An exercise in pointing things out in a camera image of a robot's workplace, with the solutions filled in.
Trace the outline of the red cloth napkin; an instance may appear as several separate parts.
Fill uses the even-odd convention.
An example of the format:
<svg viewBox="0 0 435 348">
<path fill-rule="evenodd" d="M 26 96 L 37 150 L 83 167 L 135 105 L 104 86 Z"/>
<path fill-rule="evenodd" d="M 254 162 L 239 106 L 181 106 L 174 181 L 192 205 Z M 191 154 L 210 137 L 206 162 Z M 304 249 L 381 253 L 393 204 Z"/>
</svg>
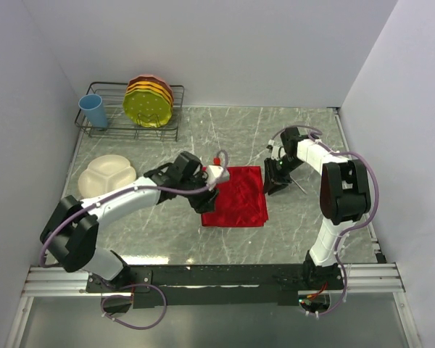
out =
<svg viewBox="0 0 435 348">
<path fill-rule="evenodd" d="M 201 215 L 203 227 L 256 228 L 268 220 L 259 166 L 229 167 L 229 181 L 217 186 L 215 211 Z"/>
</svg>

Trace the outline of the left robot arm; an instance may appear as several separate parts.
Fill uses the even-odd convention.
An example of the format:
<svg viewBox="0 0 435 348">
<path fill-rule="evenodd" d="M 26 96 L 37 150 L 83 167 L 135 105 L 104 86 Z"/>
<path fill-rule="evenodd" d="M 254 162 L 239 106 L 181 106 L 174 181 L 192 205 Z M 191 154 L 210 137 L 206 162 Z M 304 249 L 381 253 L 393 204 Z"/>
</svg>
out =
<svg viewBox="0 0 435 348">
<path fill-rule="evenodd" d="M 47 268 L 46 254 L 68 273 L 84 270 L 98 276 L 113 291 L 132 283 L 130 265 L 116 252 L 97 246 L 99 230 L 148 207 L 182 196 L 198 214 L 213 212 L 217 185 L 230 177 L 228 154 L 220 150 L 211 165 L 190 152 L 173 162 L 145 172 L 134 182 L 107 194 L 77 200 L 62 198 L 40 235 L 39 265 Z"/>
</svg>

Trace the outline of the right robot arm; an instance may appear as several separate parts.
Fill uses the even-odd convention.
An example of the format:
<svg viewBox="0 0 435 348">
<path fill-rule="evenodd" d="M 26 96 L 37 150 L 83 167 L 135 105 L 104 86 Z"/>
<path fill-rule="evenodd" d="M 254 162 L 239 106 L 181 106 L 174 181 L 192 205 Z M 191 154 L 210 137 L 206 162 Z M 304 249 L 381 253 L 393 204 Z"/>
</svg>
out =
<svg viewBox="0 0 435 348">
<path fill-rule="evenodd" d="M 298 127 L 277 132 L 281 145 L 275 139 L 268 141 L 270 157 L 264 161 L 263 192 L 273 195 L 294 180 L 291 173 L 303 164 L 320 175 L 319 205 L 323 215 L 315 243 L 302 264 L 300 281 L 311 289 L 341 278 L 337 257 L 346 234 L 357 226 L 371 207 L 368 169 L 361 159 L 350 159 L 345 153 L 335 152 L 312 129 L 302 135 Z"/>
</svg>

